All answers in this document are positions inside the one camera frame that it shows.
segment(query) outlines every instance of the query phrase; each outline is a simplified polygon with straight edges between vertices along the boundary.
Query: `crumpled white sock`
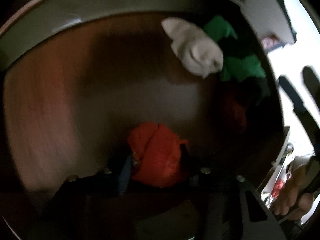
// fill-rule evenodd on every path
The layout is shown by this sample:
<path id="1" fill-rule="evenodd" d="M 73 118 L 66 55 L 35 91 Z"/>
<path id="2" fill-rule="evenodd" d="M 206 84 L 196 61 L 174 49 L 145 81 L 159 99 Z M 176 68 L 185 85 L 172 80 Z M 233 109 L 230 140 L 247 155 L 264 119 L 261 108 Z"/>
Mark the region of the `crumpled white sock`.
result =
<path id="1" fill-rule="evenodd" d="M 173 52 L 189 72 L 206 78 L 222 70 L 220 47 L 200 27 L 180 18 L 164 19 L 162 27 L 173 40 Z"/>

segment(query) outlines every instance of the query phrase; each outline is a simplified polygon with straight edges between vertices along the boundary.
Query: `green cloth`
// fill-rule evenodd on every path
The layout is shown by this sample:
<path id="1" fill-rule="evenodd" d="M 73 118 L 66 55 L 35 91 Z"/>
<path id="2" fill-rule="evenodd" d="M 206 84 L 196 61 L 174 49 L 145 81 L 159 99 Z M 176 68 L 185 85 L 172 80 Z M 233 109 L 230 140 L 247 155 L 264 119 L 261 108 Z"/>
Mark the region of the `green cloth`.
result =
<path id="1" fill-rule="evenodd" d="M 215 16 L 203 30 L 222 49 L 224 61 L 220 72 L 221 81 L 235 79 L 241 83 L 249 77 L 266 77 L 258 57 L 244 46 L 232 25 L 221 15 Z"/>

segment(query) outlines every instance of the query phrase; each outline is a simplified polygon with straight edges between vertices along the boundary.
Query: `white floor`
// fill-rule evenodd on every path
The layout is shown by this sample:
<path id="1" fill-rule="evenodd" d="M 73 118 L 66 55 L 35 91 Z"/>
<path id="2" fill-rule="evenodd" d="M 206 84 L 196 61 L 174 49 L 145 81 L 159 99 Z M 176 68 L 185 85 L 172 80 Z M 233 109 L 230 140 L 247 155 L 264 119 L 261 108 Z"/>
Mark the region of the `white floor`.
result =
<path id="1" fill-rule="evenodd" d="M 301 71 L 304 66 L 311 65 L 320 73 L 320 34 L 299 0 L 284 0 L 292 26 L 297 32 L 297 42 L 283 49 L 268 54 L 276 78 L 286 75 L 305 102 L 306 108 L 320 124 L 319 110 L 302 82 Z M 313 147 L 302 125 L 292 112 L 293 105 L 287 95 L 280 89 L 285 125 L 291 127 L 290 141 L 294 144 L 296 155 L 313 152 Z"/>

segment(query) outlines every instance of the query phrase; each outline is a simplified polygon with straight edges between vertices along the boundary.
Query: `orange-red cloth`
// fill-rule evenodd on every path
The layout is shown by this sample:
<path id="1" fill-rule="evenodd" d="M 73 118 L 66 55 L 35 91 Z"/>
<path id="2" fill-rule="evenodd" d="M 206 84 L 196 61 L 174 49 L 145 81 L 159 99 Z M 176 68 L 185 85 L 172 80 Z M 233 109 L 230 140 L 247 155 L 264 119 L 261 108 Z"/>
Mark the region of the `orange-red cloth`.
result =
<path id="1" fill-rule="evenodd" d="M 153 187 L 171 187 L 187 178 L 181 170 L 181 140 L 164 124 L 146 122 L 128 137 L 136 165 L 131 178 Z"/>

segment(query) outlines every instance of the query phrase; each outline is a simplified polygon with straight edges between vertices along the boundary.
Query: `clothing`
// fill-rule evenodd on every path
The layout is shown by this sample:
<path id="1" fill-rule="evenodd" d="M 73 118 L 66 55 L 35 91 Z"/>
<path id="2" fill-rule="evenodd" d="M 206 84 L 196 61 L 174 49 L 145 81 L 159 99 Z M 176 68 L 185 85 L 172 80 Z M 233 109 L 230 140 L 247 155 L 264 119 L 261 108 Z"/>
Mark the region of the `clothing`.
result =
<path id="1" fill-rule="evenodd" d="M 220 73 L 221 81 L 236 79 L 238 83 L 241 83 L 249 77 L 266 77 L 258 57 L 247 46 L 244 46 L 231 24 L 221 15 L 215 16 L 204 26 L 203 30 L 218 43 L 223 51 L 224 64 Z"/>
<path id="2" fill-rule="evenodd" d="M 188 177 L 180 167 L 181 140 L 164 124 L 146 122 L 128 137 L 133 152 L 134 170 L 131 178 L 153 187 L 171 187 Z"/>
<path id="3" fill-rule="evenodd" d="M 162 27 L 172 39 L 173 52 L 189 72 L 206 78 L 221 71 L 223 53 L 201 28 L 180 18 L 167 18 Z"/>

